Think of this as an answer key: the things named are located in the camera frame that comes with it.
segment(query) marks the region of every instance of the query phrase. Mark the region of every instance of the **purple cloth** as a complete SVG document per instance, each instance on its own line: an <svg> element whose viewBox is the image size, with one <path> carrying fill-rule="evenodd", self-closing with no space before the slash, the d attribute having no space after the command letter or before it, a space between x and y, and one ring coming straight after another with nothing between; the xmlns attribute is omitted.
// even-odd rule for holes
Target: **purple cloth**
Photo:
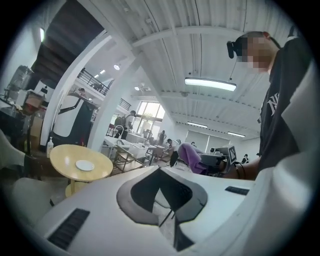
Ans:
<svg viewBox="0 0 320 256"><path fill-rule="evenodd" d="M192 146L190 143L182 143L178 150L179 157L190 166L190 169L195 174L202 173L203 170L207 169L206 167L200 164L201 158L198 154L205 154L201 150Z"/></svg>

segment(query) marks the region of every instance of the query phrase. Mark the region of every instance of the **balcony railing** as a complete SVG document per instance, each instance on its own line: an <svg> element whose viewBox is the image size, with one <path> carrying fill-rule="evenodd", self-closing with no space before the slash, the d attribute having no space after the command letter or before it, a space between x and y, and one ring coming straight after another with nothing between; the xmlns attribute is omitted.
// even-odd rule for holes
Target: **balcony railing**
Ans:
<svg viewBox="0 0 320 256"><path fill-rule="evenodd" d="M111 81L108 86L104 85L102 82L94 78L94 76L89 72L87 72L86 70L82 70L77 76L77 78L84 81L87 85L95 89L97 92L103 94L104 96L107 95L109 88L112 84L112 81ZM125 101L123 98L120 99L119 105L123 107L125 110L129 110L131 107L131 105L127 101Z"/></svg>

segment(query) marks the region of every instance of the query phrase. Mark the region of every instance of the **white column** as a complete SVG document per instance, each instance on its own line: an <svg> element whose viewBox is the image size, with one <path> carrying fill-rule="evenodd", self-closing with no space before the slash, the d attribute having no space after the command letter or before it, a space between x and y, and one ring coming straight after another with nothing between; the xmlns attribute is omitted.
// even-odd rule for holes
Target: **white column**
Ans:
<svg viewBox="0 0 320 256"><path fill-rule="evenodd" d="M61 77L59 83L54 89L49 105L45 112L41 130L40 145L45 146L47 144L49 133L54 125L57 112L71 86L74 84L78 74L87 64L87 62L93 57L93 55L98 50L100 50L100 48L103 47L110 39L111 36L105 31L99 34L72 62L72 64L68 67L66 72Z"/></svg>
<svg viewBox="0 0 320 256"><path fill-rule="evenodd" d="M109 128L110 120L116 111L121 96L126 90L130 89L130 86L132 86L132 76L140 67L141 56L141 53L138 54L128 68L123 71L123 73L117 79L114 80L93 123L87 144L88 148L95 151L100 150Z"/></svg>

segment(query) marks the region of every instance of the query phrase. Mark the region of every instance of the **printed logo on shirt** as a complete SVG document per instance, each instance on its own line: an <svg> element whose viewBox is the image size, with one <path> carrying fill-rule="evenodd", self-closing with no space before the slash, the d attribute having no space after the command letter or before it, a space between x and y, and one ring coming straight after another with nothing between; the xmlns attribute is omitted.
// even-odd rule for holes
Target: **printed logo on shirt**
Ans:
<svg viewBox="0 0 320 256"><path fill-rule="evenodd" d="M278 105L279 93L277 92L275 95L271 96L267 103L269 103L273 116L276 112L277 105Z"/></svg>

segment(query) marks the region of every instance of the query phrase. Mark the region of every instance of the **black vent grille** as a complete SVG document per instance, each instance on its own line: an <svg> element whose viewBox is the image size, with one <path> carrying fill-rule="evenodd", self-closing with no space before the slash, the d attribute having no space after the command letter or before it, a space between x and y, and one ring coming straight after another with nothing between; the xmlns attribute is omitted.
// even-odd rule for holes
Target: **black vent grille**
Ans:
<svg viewBox="0 0 320 256"><path fill-rule="evenodd" d="M89 211L75 209L66 220L53 232L48 241L55 246L67 250L76 234L89 216Z"/></svg>

